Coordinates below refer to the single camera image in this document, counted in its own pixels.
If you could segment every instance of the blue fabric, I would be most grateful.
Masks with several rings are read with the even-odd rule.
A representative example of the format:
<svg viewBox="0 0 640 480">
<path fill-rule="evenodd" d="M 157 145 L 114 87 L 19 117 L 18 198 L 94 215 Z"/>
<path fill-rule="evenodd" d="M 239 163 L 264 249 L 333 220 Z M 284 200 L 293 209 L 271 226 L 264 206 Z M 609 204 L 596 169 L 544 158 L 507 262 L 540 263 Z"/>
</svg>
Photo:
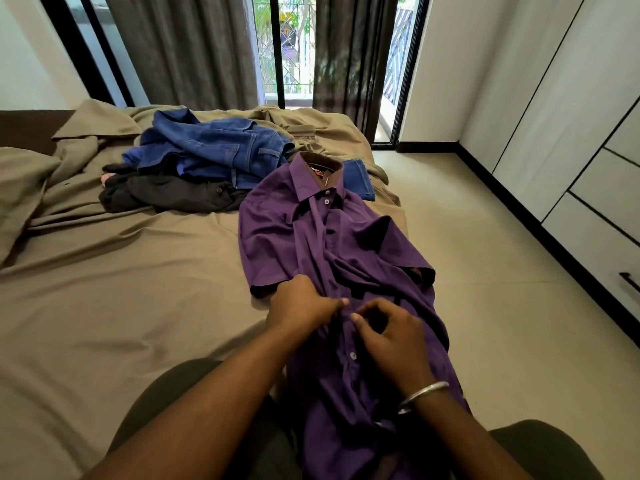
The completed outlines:
<svg viewBox="0 0 640 480">
<path fill-rule="evenodd" d="M 222 178 L 237 189 L 252 189 L 287 162 L 294 145 L 252 120 L 229 118 L 201 123 L 188 109 L 158 111 L 140 146 L 123 153 L 142 175 Z"/>
<path fill-rule="evenodd" d="M 342 165 L 344 167 L 342 176 L 344 188 L 358 194 L 363 200 L 375 200 L 376 193 L 362 160 L 354 158 L 342 162 Z"/>
</svg>

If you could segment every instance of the purple shirt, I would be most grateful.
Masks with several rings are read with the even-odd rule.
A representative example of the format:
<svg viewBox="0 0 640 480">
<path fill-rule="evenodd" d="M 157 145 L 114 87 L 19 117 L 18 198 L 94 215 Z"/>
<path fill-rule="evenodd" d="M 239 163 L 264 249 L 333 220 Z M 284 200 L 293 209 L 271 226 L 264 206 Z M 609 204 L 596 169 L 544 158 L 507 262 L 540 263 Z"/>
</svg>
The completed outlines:
<svg viewBox="0 0 640 480">
<path fill-rule="evenodd" d="M 319 178 L 305 161 L 329 171 Z M 433 268 L 390 217 L 378 217 L 345 190 L 340 162 L 314 153 L 304 159 L 297 154 L 247 195 L 239 244 L 254 295 L 306 274 L 320 295 L 350 300 L 287 366 L 303 422 L 305 477 L 351 479 L 382 471 L 396 480 L 423 477 L 421 463 L 433 459 L 424 451 L 412 457 L 403 447 L 397 434 L 403 429 L 397 415 L 402 398 L 375 368 L 349 315 L 381 296 L 422 318 L 431 370 L 467 407 L 447 354 L 446 329 L 433 309 Z M 416 418 L 412 423 L 421 424 Z"/>
</svg>

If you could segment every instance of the bed sheet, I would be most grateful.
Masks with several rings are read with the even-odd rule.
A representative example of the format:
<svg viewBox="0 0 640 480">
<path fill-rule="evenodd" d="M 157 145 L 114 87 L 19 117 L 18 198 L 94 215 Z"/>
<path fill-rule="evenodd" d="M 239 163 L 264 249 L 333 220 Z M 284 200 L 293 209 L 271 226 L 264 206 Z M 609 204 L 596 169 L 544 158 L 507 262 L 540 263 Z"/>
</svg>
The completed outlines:
<svg viewBox="0 0 640 480">
<path fill-rule="evenodd" d="M 0 149 L 4 479 L 79 477 L 156 377 L 192 358 L 223 358 L 263 326 L 268 303 L 249 293 L 236 212 L 107 214 L 98 201 L 102 166 L 121 161 L 168 108 L 89 100 L 54 136 L 53 156 Z M 196 116 L 251 118 L 300 149 L 362 158 L 372 208 L 406 231 L 386 174 L 345 116 L 274 107 Z"/>
</svg>

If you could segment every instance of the hand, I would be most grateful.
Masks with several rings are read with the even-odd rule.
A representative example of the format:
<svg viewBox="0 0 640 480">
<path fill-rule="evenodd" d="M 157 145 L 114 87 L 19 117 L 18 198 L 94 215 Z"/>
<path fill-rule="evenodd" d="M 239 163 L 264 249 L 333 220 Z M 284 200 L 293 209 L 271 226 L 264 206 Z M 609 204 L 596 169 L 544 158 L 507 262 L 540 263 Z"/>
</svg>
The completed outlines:
<svg viewBox="0 0 640 480">
<path fill-rule="evenodd" d="M 382 334 L 375 332 L 362 316 L 374 308 L 388 318 Z M 351 320 L 380 371 L 404 397 L 436 382 L 429 368 L 424 326 L 419 318 L 386 299 L 375 298 L 351 314 Z"/>
<path fill-rule="evenodd" d="M 347 298 L 324 298 L 318 295 L 308 276 L 297 274 L 278 285 L 271 297 L 267 327 L 293 334 L 298 345 L 316 328 L 329 323 L 331 316 L 349 304 Z"/>
</svg>

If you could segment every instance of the bracelet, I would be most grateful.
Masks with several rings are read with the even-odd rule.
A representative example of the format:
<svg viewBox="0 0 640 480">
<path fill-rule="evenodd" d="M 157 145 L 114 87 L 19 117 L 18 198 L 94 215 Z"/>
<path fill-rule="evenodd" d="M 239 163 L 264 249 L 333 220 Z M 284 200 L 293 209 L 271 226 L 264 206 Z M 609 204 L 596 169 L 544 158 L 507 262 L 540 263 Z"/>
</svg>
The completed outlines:
<svg viewBox="0 0 640 480">
<path fill-rule="evenodd" d="M 434 391 L 437 391 L 438 389 L 443 389 L 444 387 L 449 387 L 449 383 L 444 381 L 436 382 L 436 384 L 431 384 L 424 389 L 420 389 L 420 391 L 410 395 L 402 403 L 400 403 L 400 405 L 398 406 L 398 414 L 407 414 L 408 412 L 410 412 L 411 408 L 406 408 L 405 406 L 414 402 L 421 395 L 430 394 Z"/>
</svg>

